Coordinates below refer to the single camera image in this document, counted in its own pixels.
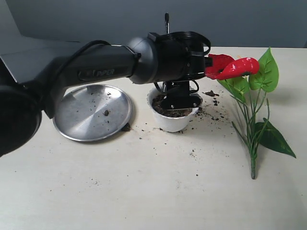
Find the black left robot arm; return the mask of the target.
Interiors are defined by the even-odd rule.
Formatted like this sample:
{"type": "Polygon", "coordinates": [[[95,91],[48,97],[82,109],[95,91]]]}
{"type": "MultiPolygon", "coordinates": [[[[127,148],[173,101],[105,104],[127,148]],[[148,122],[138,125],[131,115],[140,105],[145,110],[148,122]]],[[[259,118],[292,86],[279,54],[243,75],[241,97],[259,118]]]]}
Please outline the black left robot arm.
{"type": "Polygon", "coordinates": [[[154,84],[167,111],[199,107],[202,100],[190,84],[212,65],[211,48],[207,37],[192,31],[149,33],[126,45],[1,35],[1,156],[32,139],[42,117],[54,118],[69,93],[99,82],[154,84]]]}

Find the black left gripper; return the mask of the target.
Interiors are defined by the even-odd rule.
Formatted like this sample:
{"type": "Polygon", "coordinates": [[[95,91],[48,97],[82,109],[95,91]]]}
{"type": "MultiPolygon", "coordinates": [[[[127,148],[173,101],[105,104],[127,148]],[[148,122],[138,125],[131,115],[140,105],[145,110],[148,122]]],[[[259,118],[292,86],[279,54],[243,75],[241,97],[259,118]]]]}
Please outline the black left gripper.
{"type": "Polygon", "coordinates": [[[199,107],[202,99],[195,95],[199,90],[196,80],[205,77],[205,69],[213,66],[213,58],[204,53],[191,53],[181,75],[174,80],[163,81],[160,93],[164,95],[164,110],[182,110],[199,107]]]}

